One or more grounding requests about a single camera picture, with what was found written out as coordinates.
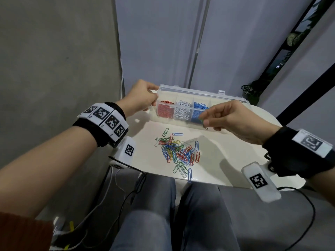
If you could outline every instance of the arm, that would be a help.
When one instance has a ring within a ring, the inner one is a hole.
[[[239,101],[229,101],[212,106],[200,116],[205,127],[216,131],[226,129],[243,141],[263,145],[279,129],[246,108]],[[335,168],[318,173],[308,179],[310,184],[335,206]]]
[[[155,105],[158,86],[139,80],[116,102],[126,117]],[[73,126],[0,169],[0,211],[35,217],[96,150],[89,131]]]

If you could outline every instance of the fingernail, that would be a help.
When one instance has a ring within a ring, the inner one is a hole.
[[[207,120],[207,119],[204,120],[204,126],[205,126],[205,127],[208,127],[208,125],[209,125],[209,120]]]

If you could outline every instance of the white table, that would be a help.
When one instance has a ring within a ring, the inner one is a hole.
[[[280,126],[277,119],[267,111],[257,106],[251,108],[263,119]],[[157,142],[155,138],[162,137],[166,128],[169,128],[166,138],[171,133],[178,132],[184,135],[175,136],[175,140],[190,143],[192,146],[196,140],[199,142],[200,160],[191,167],[192,181],[251,188],[241,169],[254,161],[261,165],[267,162],[264,158],[266,150],[259,145],[246,143],[228,131],[217,132],[211,128],[205,130],[200,125],[157,117],[153,107],[147,112],[141,111],[127,118],[127,122],[127,135],[136,141],[132,165],[144,172],[184,179],[179,171],[173,173],[176,164],[172,160],[167,163],[161,147],[154,146]],[[271,180],[277,187],[301,188],[305,184],[305,180],[299,176],[274,175]]]

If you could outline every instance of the person's left hand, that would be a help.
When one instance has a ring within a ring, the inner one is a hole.
[[[130,92],[116,104],[123,110],[126,118],[138,111],[146,111],[150,105],[156,105],[157,93],[150,90],[158,90],[159,86],[142,79],[133,85]]]

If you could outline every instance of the leg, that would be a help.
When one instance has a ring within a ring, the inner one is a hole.
[[[175,222],[174,250],[240,250],[216,185],[193,182],[180,201]]]
[[[171,251],[170,215],[175,199],[173,178],[147,174],[110,251]]]

